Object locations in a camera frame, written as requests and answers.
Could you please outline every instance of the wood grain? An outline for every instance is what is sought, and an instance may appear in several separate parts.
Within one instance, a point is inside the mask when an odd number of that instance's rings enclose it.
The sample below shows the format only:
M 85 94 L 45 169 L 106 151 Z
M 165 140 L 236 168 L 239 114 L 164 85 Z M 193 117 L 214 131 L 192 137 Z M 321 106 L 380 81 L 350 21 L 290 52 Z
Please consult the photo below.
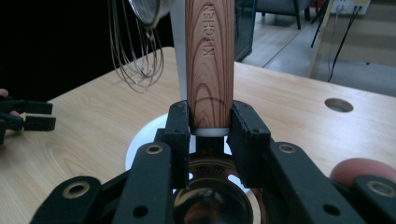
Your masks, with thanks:
M 232 0 L 186 1 L 187 100 L 192 129 L 230 126 L 233 6 Z

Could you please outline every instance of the wooden table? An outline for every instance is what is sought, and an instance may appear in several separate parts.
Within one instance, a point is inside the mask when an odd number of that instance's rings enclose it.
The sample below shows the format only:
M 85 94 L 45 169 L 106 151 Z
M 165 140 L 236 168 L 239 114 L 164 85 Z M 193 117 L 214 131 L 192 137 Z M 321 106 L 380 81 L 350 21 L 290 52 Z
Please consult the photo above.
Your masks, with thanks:
M 164 55 L 163 76 L 145 94 L 111 72 L 51 100 L 55 131 L 7 132 L 0 146 L 0 223 L 29 222 L 73 176 L 104 183 L 124 171 L 133 137 L 180 100 L 175 52 L 166 48 Z M 335 112 L 324 104 L 329 98 L 354 109 Z M 234 99 L 252 105 L 276 141 L 302 147 L 325 175 L 354 157 L 396 168 L 396 98 L 235 63 Z

